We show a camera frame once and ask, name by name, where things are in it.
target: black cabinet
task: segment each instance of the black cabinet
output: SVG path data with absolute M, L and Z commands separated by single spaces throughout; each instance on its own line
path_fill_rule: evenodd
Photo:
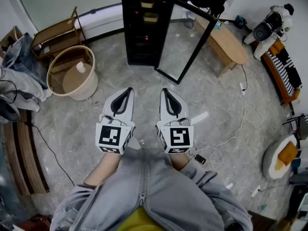
M 122 0 L 128 64 L 150 65 L 180 83 L 217 19 L 182 0 Z M 196 16 L 209 21 L 202 32 Z

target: cardboard box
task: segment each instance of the cardboard box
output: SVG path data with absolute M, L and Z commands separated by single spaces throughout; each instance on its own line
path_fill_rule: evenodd
M 16 42 L 23 35 L 20 32 L 20 30 L 18 29 L 17 26 L 14 26 L 14 28 L 0 41 L 0 46 L 8 47 L 9 46 L 9 41 L 8 41 L 9 37 L 11 37 L 14 42 Z M 0 57 L 4 58 L 4 55 L 5 55 L 5 53 L 1 49 L 0 50 Z

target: yellow shirt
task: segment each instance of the yellow shirt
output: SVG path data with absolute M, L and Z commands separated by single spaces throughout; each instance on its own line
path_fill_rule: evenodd
M 143 207 L 139 207 L 117 229 L 117 231 L 161 231 L 164 230 L 154 222 Z

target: white bottle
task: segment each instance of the white bottle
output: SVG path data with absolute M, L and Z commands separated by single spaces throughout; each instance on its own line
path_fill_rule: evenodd
M 85 66 L 84 66 L 82 61 L 77 63 L 76 68 L 77 68 L 78 72 L 80 72 L 82 74 L 86 72 L 86 68 L 85 68 Z

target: open cabinet door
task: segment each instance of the open cabinet door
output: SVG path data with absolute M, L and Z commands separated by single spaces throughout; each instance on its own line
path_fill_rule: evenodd
M 155 70 L 179 84 L 218 20 L 182 0 L 168 2 L 173 4 L 173 8 L 161 58 Z M 196 16 L 209 22 L 205 30 L 197 25 Z

